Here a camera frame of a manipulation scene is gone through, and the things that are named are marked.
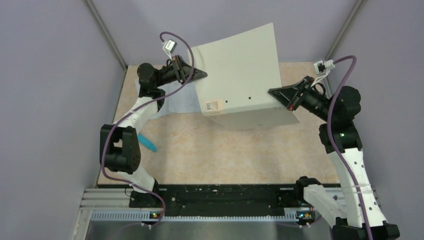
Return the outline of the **grey black folder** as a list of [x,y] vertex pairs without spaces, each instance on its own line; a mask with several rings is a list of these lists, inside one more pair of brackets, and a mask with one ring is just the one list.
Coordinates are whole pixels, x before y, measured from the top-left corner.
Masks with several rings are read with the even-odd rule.
[[205,117],[228,130],[299,123],[268,93],[283,86],[273,23],[191,50],[195,67],[207,73],[194,82]]

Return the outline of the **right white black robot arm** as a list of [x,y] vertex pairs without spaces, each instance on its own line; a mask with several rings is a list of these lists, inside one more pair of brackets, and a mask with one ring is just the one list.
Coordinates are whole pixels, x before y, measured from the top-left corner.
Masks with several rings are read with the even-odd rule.
[[334,240],[395,240],[400,236],[396,224],[388,223],[370,184],[363,144],[354,125],[361,111],[361,95],[351,86],[343,86],[332,97],[318,91],[314,79],[271,88],[269,95],[288,111],[302,107],[324,121],[319,138],[339,178],[344,198],[341,205],[313,177],[302,176],[296,183],[293,200],[299,206],[311,205],[327,222]]

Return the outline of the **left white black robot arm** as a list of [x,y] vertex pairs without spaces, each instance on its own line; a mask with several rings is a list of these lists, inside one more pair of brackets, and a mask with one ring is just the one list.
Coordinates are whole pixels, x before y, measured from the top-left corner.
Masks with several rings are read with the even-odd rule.
[[141,150],[138,133],[148,119],[164,105],[168,96],[162,86],[179,83],[183,86],[207,77],[203,70],[186,63],[180,55],[166,61],[157,69],[150,63],[137,67],[138,97],[134,105],[113,124],[100,129],[100,164],[102,171],[118,173],[120,182],[127,183],[141,194],[141,200],[149,207],[160,202],[155,190],[156,180],[141,166]]

